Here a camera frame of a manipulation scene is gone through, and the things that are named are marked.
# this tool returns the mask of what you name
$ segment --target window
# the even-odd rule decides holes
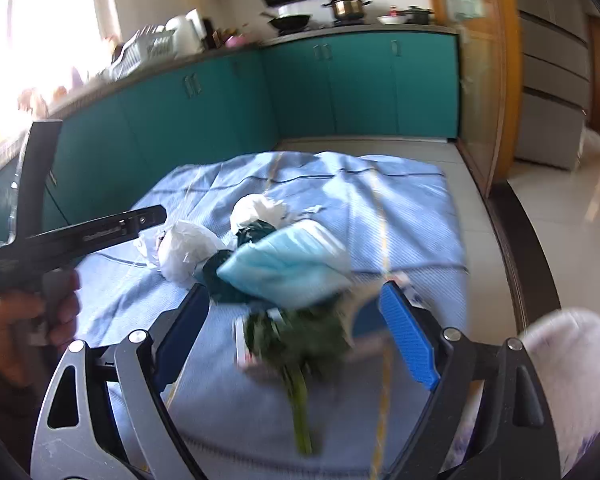
[[[9,1],[0,0],[0,142],[110,61],[93,0],[11,0],[10,10]]]

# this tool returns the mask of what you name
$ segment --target dish rack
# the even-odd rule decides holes
[[[175,57],[173,30],[138,31],[125,43],[120,57],[109,67],[112,81],[128,76],[141,66]]]

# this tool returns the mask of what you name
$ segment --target tile floor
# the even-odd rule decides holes
[[[586,133],[576,171],[517,162],[509,183],[536,230],[562,307],[600,314],[600,137]]]
[[[501,344],[516,333],[509,285],[500,247],[475,187],[455,145],[404,139],[298,139],[281,142],[277,149],[298,152],[341,152],[348,155],[394,155],[430,162],[446,174],[456,202],[470,272],[471,315],[469,337]]]

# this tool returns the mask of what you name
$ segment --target silver rivet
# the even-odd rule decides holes
[[[522,341],[517,337],[510,337],[507,339],[507,346],[516,352],[522,350]]]
[[[445,328],[445,331],[442,333],[447,341],[460,341],[462,337],[462,332],[460,332],[457,328]]]
[[[84,348],[84,341],[82,339],[76,339],[69,345],[69,352],[77,354]]]
[[[146,339],[146,332],[144,330],[134,330],[129,334],[129,341],[132,343],[141,343]]]

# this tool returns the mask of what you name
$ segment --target blue tablecloth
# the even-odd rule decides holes
[[[359,277],[378,276],[386,267],[406,270],[440,325],[466,329],[464,249],[458,216],[437,167],[384,155],[243,155],[177,168],[136,207],[163,204],[168,222],[196,222],[229,243],[229,216],[249,193],[284,200],[291,211],[321,205],[312,218],[347,246]],[[92,347],[148,328],[186,295],[145,266],[132,243],[88,256],[78,271],[82,313],[77,336]],[[320,453],[302,457],[294,446],[282,386],[258,383],[235,367],[232,322],[246,312],[244,306],[211,307],[170,402],[174,423],[208,477],[368,478],[376,446],[381,357],[346,364],[327,384],[310,384],[310,423]],[[115,386],[110,390],[125,447],[141,464],[119,392]],[[394,349],[385,469],[402,449],[427,395]]]

